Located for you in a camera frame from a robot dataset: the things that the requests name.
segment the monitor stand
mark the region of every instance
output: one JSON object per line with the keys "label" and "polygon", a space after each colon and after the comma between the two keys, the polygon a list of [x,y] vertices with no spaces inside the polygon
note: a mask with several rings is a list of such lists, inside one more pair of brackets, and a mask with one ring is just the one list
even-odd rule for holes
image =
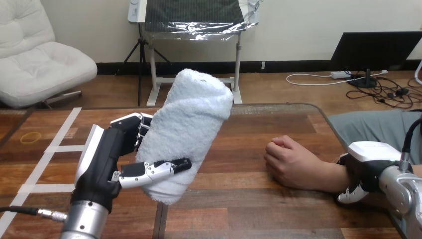
{"label": "monitor stand", "polygon": [[366,69],[366,78],[348,81],[349,84],[359,87],[359,88],[374,88],[377,86],[377,81],[375,78],[371,77],[371,69]]}

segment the black baseboard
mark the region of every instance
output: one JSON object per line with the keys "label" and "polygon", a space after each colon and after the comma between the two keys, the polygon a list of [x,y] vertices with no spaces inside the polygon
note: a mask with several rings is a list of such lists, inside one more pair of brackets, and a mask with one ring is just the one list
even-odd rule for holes
{"label": "black baseboard", "polygon": [[[407,60],[399,70],[416,70],[420,60]],[[115,63],[97,63],[98,75],[114,75],[121,65]],[[341,71],[343,69],[331,69],[329,60],[320,61],[267,61],[265,68],[261,69],[262,61],[244,61],[240,63],[241,73],[279,73],[279,72],[311,72],[311,71]],[[175,75],[181,70],[190,68],[192,70],[209,74],[230,74],[234,73],[234,62],[157,62],[157,75]],[[139,73],[138,62],[127,62],[120,68],[119,74],[137,75]],[[142,67],[143,75],[151,75],[149,63]]]}

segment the black hose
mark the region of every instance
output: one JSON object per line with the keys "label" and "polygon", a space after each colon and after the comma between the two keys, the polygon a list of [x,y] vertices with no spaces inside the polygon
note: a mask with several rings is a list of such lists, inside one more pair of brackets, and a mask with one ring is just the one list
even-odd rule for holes
{"label": "black hose", "polygon": [[405,143],[403,144],[403,149],[402,152],[404,153],[410,153],[410,145],[412,142],[412,136],[413,136],[413,131],[415,131],[415,128],[422,123],[422,118],[418,119],[417,121],[415,121],[409,128],[408,132],[406,133],[406,137],[405,137]]}
{"label": "black hose", "polygon": [[38,208],[20,207],[20,206],[0,207],[0,213],[2,212],[23,213],[23,214],[36,216],[38,213]]}

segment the white stand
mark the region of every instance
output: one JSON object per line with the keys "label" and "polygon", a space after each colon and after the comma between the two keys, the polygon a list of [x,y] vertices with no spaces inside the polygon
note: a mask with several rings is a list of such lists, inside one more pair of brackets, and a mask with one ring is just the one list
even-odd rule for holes
{"label": "white stand", "polygon": [[419,71],[421,71],[421,68],[422,68],[422,61],[421,61],[421,63],[419,64],[418,68],[417,68],[417,69],[416,69],[416,71],[415,71],[415,80],[416,80],[419,84],[421,84],[421,85],[422,85],[422,79],[419,79],[419,77],[418,77],[418,74],[419,74]]}
{"label": "white stand", "polygon": [[[150,64],[151,64],[151,78],[152,78],[152,90],[148,98],[147,106],[154,106],[158,92],[160,91],[161,84],[172,84],[174,83],[174,78],[162,78],[157,77],[157,72],[155,69],[155,53],[154,53],[154,44],[149,45],[150,49]],[[234,77],[230,78],[219,78],[225,84],[230,84],[231,91],[233,92],[233,102],[235,104],[242,104],[242,97],[240,96],[239,89],[239,71],[240,71],[240,51],[242,47],[240,46],[240,34],[237,35],[237,44],[236,44],[236,67],[234,69]]]}

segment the power strip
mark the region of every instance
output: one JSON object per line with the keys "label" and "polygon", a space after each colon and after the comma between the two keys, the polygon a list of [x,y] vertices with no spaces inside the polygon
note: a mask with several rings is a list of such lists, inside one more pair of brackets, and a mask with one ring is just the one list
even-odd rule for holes
{"label": "power strip", "polygon": [[347,78],[347,77],[350,77],[350,74],[347,74],[344,71],[331,72],[331,78],[333,79],[340,79],[340,78]]}
{"label": "power strip", "polygon": [[[382,70],[380,74],[374,74],[374,75],[385,75],[387,74],[388,71],[387,70]],[[333,79],[340,79],[340,78],[348,78],[350,77],[350,74],[352,74],[350,71],[347,71],[347,73],[345,71],[336,71],[336,72],[331,72],[331,78]]]}

